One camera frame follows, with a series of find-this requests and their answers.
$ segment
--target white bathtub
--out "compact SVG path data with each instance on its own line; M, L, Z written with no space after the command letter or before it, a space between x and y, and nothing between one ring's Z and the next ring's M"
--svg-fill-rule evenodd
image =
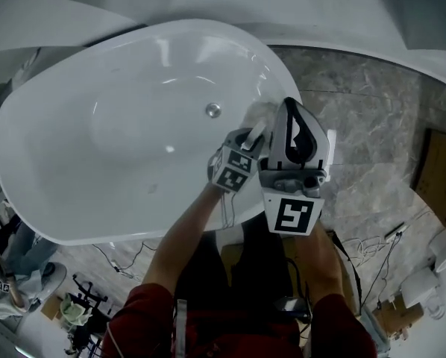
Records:
M60 244L161 236L207 182L208 158L247 107L287 96L301 101L286 67L238 28L183 20L133 31L7 98L0 183L22 219ZM209 103L218 118L205 113ZM263 210L257 177L234 208L236 224ZM207 229L220 227L218 207Z

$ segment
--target wire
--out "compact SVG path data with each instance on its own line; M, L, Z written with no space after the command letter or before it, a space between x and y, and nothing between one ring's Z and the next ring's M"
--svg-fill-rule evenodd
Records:
M301 286L301 277L299 277L299 269L298 266L296 265L296 263L294 262L293 259L290 259L289 257L286 258L286 261L291 264L292 266L294 266L295 270L296 270L296 286L298 287L298 294L299 297L301 297L303 300L306 300L306 296L303 294L303 288Z
M229 222L228 214L227 214L227 210L226 210L226 193L225 192L222 193L222 197L220 199L220 206L221 206L221 212L222 212L222 227L217 230L226 230L226 229L231 228L235 225L235 217L236 216L235 216L235 207L234 207L234 203L233 203L235 196L236 196L236 193L234 193L230 199L232 216L231 216L231 222Z
M303 327L303 329L301 330L301 332L299 333L300 338L304 338L307 339L307 337L303 337L302 334L307 330L307 328L311 326L311 323L307 324L305 327Z
M149 249L150 251L153 251L153 252L155 252L157 249L155 248L155 249L153 249L153 248L150 248L148 245L146 245L144 242L142 242L142 244L143 244L143 246L144 247L146 247L147 249Z
M134 256L134 259L132 260L132 263L128 266L128 267L126 267L126 268L120 268L120 270L121 271L124 271L125 269L129 269L134 263L135 263L135 259L136 259L136 257L142 252L142 249L143 249L143 242L142 242L142 245L140 246L140 249L139 249L139 251L136 253L136 255Z
M104 255L104 257L105 257L105 259L107 260L107 262L109 263L109 265L113 268L113 265L112 265L112 263L110 262L110 260L109 260L109 258L107 257L107 255L104 253L104 251L103 250L101 250L97 245L95 245L95 244L92 244L94 247L96 247L103 255Z
M399 237L399 239L397 240L397 242L394 245L395 246L401 242L402 236ZM380 291L379 295L377 296L377 302L380 302L380 296L382 295L382 293L384 292L384 290L386 290L387 287L387 276L389 275L389 269L390 269L390 258L387 259L387 270L386 270L386 274L384 275L384 277L381 277L382 281L384 282L384 287L382 288L382 290Z
M143 247L146 247L150 251L156 251L157 250L157 249L150 248L148 245L146 245L144 242L142 242L142 244L140 245L139 251L136 253L134 258L132 259L132 263L129 266L125 267L125 268L119 268L115 264L112 264L112 262L109 260L109 257L107 257L107 255L104 253L104 251L101 250L97 245L92 244L92 246L96 247L104 255L105 259L107 260L107 262L109 263L109 265L112 267L112 269L114 271L116 271L117 273L121 274L122 276L124 276L126 278L130 278L130 279L133 279L133 280L136 280L136 281L142 281L141 277L140 276L136 276L134 274L130 274L130 273L126 272L125 270L129 269L131 266L134 265L135 260L139 256L139 254L142 252Z
M381 271L382 271L384 265L386 264L386 261L388 261L388 259L389 259L389 257L390 257L390 254L391 254L392 251L394 250L394 247L398 244L398 242L397 242L397 244L396 244L396 240L395 240L397 237L398 237L398 241L400 241L400 240L401 240L401 237L402 237L402 233L396 233L395 238L394 238L394 241L392 242L392 245L391 245L391 247L390 247L390 249L389 249L389 252L388 252L388 254L387 254L385 260L383 261L382 265L380 266L379 272L377 273L377 276L374 278L374 281L372 282L371 288L369 289L369 291L368 291L366 297L364 298L364 301L362 302L361 309L364 307L365 302L367 301L368 296L371 294L372 288L374 288L374 284L376 283L376 281L377 281L377 279L378 279L378 277L379 277L379 275L380 275L380 273L381 273Z
M364 245L365 243L369 243L371 240L377 239L377 244L370 244L370 245ZM356 268L359 268L360 266L367 263L369 260L374 258L379 251L384 249L387 245L390 245L389 243L382 243L382 237L380 236L374 236L370 237L368 239L361 240L358 237L355 237L353 239L348 239L342 242L342 244L347 244L350 242L358 242L359 245L357 247L357 253L359 256L357 257L350 257L352 260L359 260L359 263L355 265Z

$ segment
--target marble floor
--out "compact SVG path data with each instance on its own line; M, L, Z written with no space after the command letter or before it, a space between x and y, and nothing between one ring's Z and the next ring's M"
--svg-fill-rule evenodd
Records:
M322 221L339 238L383 236L401 222L410 223L390 258L387 287L381 299L398 290L403 279L430 264L428 242L442 229L438 219L411 190L424 131L446 132L446 86L417 72L367 57L307 48L274 48L292 73L303 103L325 129L337 132L331 180L323 186L326 199ZM238 239L238 230L220 231L220 243ZM158 239L146 240L150 248ZM140 242L120 242L115 248L99 245L110 260L128 266ZM346 243L349 254L356 243ZM363 297L386 257L385 247L358 268ZM123 277L92 245L62 247L54 259L67 266L68 278L60 292L74 292L75 272L85 274L117 304L138 285L153 251L143 247ZM377 280L368 297L375 307L383 288Z

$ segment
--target black cable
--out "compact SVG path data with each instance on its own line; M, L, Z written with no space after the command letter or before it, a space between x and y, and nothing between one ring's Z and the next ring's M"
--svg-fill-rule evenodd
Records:
M401 237L402 237L402 234L401 234L401 233L396 233L395 237L397 237L397 236L398 236L398 241L400 241L400 240L401 240ZM394 238L394 241L392 242L392 245L390 246L389 252L388 252L388 254L387 254L385 260L383 261L382 265L380 266L379 272L377 273L377 276L374 278L374 281L372 282L371 288L369 289L369 291L368 291L366 297L364 298L364 301L362 302L361 309L364 307L365 302L367 301L368 296L371 294L372 288L374 288L374 284L375 284L375 282L377 281L377 279L378 279L378 277L379 277L379 275L380 275L380 273L381 273L381 271L382 271L384 265L386 264L386 261L389 259L390 254L392 253L392 251L394 250L394 247L395 247L397 244L395 243L395 238Z
M307 337L303 337L301 334L304 333L310 325L311 325L311 323L309 323L305 327L303 327L303 330L301 330L301 332L299 333L300 338L307 339Z
M129 269L134 263L135 263L135 259L136 257L142 252L143 249L143 242L142 245L140 246L139 251L136 253L136 255L134 256L134 259L132 260L132 263L127 267L127 268L120 268L121 271L124 271L125 269Z
M289 257L286 258L286 261L295 267L296 270L296 286L298 287L298 294L299 297L301 297L303 300L306 300L306 296L303 295L303 288L301 286L301 278L299 277L299 269L296 263L290 259Z
M146 247L147 249L150 249L151 251L153 251L153 252L155 252L157 249L155 248L155 249L153 249L153 248L150 248L148 245L146 245L144 242L142 242L142 244L143 244L143 246L144 247Z
M128 267L126 267L126 268L117 268L116 266L114 266L112 263L111 263L111 261L109 260L109 258L107 257L107 255L104 253L104 251L103 250L101 250L97 245L95 245L95 244L92 244L94 247L96 247L103 255L104 255L104 257L105 257L105 259L107 260L107 262L109 263L109 265L112 267L112 269L114 270L114 271L116 271L117 273L120 273L121 271L124 271L124 270L126 270L126 269L129 269L134 263L135 263L135 259L137 258L137 256L139 256L139 254L142 252L142 249L143 249L143 247L146 247L146 248L148 248L150 251L156 251L157 249L153 249L153 248L150 248L148 245L146 245L144 242L142 242L142 244L140 245L140 249L139 249L139 251L136 253L136 255L134 256L134 259L132 260L132 263L128 266Z
M394 245L395 246L401 242L401 237L399 237L399 239L397 240L397 242ZM390 258L387 259L387 270L386 270L386 274L384 275L384 277L381 277L381 280L384 282L384 287L382 288L382 290L380 290L379 295L377 296L377 302L380 302L380 296L382 295L382 293L384 292L384 290L386 290L387 287L387 276L389 276L389 269L390 269Z
M115 268L113 265L112 265L112 263L110 262L110 260L109 260L109 258L107 257L107 255L104 253L104 251L103 250L101 250L97 245L95 245L95 244L92 244L94 247L96 247L103 255L104 255L104 257L105 257L105 259L107 260L107 262L109 263L109 265L112 267L112 268Z

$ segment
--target person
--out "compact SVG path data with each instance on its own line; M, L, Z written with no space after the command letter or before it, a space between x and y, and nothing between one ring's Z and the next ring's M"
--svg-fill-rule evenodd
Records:
M0 319L22 316L32 305L32 300L43 287L44 280L54 270L49 259L57 245L46 239L34 243L36 234L23 222L16 234L1 242L7 246L0 250Z
M286 273L274 269L277 253L270 248L281 251L282 244L264 214L243 227L245 266L235 266L228 287L214 236L204 234L221 196L209 183L162 239L142 284L107 326L103 357L303 356L296 320L271 311L269 301L288 292L288 268L284 260ZM309 236L296 236L295 246L313 305L310 356L376 357L371 337L345 303L339 259L321 223Z

